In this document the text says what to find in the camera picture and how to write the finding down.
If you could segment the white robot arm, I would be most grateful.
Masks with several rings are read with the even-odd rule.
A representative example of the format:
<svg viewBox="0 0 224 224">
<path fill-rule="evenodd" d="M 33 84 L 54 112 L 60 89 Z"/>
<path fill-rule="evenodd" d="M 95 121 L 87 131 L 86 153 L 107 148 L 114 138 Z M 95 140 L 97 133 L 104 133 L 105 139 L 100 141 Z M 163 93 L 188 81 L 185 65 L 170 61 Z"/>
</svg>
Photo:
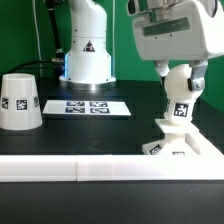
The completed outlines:
<svg viewBox="0 0 224 224">
<path fill-rule="evenodd" d="M 112 84 L 111 56 L 106 50 L 107 14 L 94 0 L 68 0 L 71 47 L 60 81 L 78 88 Z M 168 63 L 187 60 L 191 88 L 204 88 L 208 60 L 224 55 L 224 6 L 220 0 L 128 0 L 128 15 L 138 54 L 152 61 L 158 74 Z"/>
</svg>

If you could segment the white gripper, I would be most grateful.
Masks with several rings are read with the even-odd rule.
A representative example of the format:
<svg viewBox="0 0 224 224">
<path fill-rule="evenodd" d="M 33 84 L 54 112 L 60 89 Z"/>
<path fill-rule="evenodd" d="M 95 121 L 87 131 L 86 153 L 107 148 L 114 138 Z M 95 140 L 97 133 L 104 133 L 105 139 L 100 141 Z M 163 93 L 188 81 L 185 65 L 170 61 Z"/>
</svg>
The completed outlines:
<svg viewBox="0 0 224 224">
<path fill-rule="evenodd" d="M 168 60 L 193 60 L 188 88 L 203 91 L 206 59 L 224 55 L 220 0 L 131 0 L 131 15 L 138 54 L 155 60 L 161 84 L 170 71 Z"/>
</svg>

